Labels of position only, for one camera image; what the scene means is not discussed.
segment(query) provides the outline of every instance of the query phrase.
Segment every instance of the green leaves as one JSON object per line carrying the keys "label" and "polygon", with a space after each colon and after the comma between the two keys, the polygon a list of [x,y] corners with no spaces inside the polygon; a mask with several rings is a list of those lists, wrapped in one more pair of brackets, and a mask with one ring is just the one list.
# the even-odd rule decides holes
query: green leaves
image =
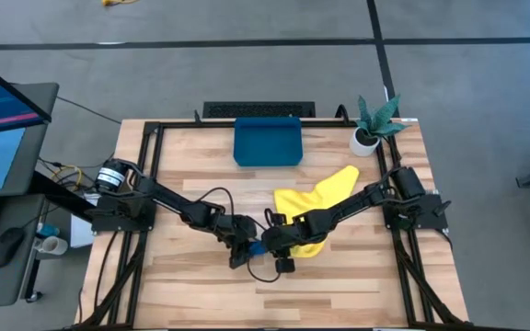
{"label": "green leaves", "polygon": [[404,125],[402,123],[388,123],[384,125],[383,127],[379,128],[378,130],[374,131],[373,134],[377,136],[390,136],[394,135],[404,129],[406,129],[408,125]]}
{"label": "green leaves", "polygon": [[374,114],[374,117],[372,118],[372,126],[370,128],[372,132],[380,130],[390,122],[390,119],[394,116],[394,112],[398,108],[399,102],[400,95],[395,96],[387,101],[387,103]]}
{"label": "green leaves", "polygon": [[361,120],[366,122],[367,125],[370,126],[372,124],[372,116],[369,115],[369,112],[367,111],[367,103],[365,102],[365,99],[362,96],[359,96],[358,104],[359,112],[361,113]]}
{"label": "green leaves", "polygon": [[399,102],[400,96],[393,97],[372,116],[367,110],[365,99],[359,96],[358,104],[361,120],[357,120],[357,126],[364,130],[365,134],[376,137],[394,135],[406,129],[408,126],[402,123],[390,123],[390,119],[394,116]]}
{"label": "green leaves", "polygon": [[365,131],[365,134],[369,134],[369,124],[367,124],[366,121],[363,121],[363,120],[357,120],[357,121],[355,121],[355,122],[357,123],[357,126],[358,126],[361,130]]}

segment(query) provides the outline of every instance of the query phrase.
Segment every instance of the blue plastic bin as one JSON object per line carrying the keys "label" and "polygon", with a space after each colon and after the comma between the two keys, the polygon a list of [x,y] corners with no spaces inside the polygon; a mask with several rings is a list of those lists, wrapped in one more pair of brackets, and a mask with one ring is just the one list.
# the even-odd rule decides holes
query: blue plastic bin
{"label": "blue plastic bin", "polygon": [[300,119],[236,119],[234,157],[239,166],[297,166],[303,155]]}

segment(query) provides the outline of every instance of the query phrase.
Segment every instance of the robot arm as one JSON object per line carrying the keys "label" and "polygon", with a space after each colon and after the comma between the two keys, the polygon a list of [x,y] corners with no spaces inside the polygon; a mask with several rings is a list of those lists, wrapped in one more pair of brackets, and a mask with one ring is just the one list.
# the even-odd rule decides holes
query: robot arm
{"label": "robot arm", "polygon": [[[393,193],[388,193],[392,189],[390,178],[396,185]],[[448,204],[441,203],[438,197],[426,195],[412,168],[395,168],[379,181],[328,209],[312,210],[293,217],[292,224],[287,223],[285,215],[266,211],[265,216],[272,227],[263,233],[262,245],[277,257],[275,267],[278,272],[293,272],[290,247],[322,242],[340,222],[359,212],[376,206],[390,206],[397,211],[398,217],[414,222],[420,216],[440,217]]]}
{"label": "robot arm", "polygon": [[[127,174],[132,171],[129,180],[132,190],[124,190]],[[147,177],[132,162],[112,159],[104,163],[99,169],[96,179],[98,191],[105,197],[112,197],[118,204],[115,210],[126,214],[125,217],[136,219],[135,208],[130,208],[129,202],[135,200],[151,200],[159,206],[165,207],[179,215],[181,220],[190,228],[205,233],[214,234],[218,241],[224,242],[231,249],[230,268],[237,268],[245,264],[249,257],[251,240],[257,236],[255,221],[244,215],[227,215],[225,208],[211,202],[191,201],[169,188]],[[107,211],[90,212],[96,215],[108,216]]]}

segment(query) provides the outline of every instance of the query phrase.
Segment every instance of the black keyboard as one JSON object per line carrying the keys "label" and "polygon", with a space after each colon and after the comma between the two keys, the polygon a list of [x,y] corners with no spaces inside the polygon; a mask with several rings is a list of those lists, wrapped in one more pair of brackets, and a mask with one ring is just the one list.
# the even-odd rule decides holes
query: black keyboard
{"label": "black keyboard", "polygon": [[235,119],[239,117],[298,117],[314,118],[314,102],[204,102],[205,119]]}

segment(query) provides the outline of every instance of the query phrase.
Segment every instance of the yellow cable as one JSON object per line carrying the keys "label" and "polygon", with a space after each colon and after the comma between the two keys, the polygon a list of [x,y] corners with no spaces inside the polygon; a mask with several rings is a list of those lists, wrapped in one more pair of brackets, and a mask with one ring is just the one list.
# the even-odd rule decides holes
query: yellow cable
{"label": "yellow cable", "polygon": [[128,5],[135,2],[138,2],[138,0],[101,0],[101,4],[104,6]]}
{"label": "yellow cable", "polygon": [[81,179],[83,178],[83,171],[81,170],[80,167],[76,166],[76,165],[65,165],[65,166],[61,166],[58,170],[52,172],[52,175],[51,175],[51,179],[54,180],[54,179],[60,179],[59,178],[59,175],[61,175],[61,173],[66,170],[66,169],[73,169],[76,173],[79,174],[79,177],[77,178],[77,181],[75,182],[75,187],[73,188],[73,191],[77,190],[79,188],[79,185],[81,184]]}

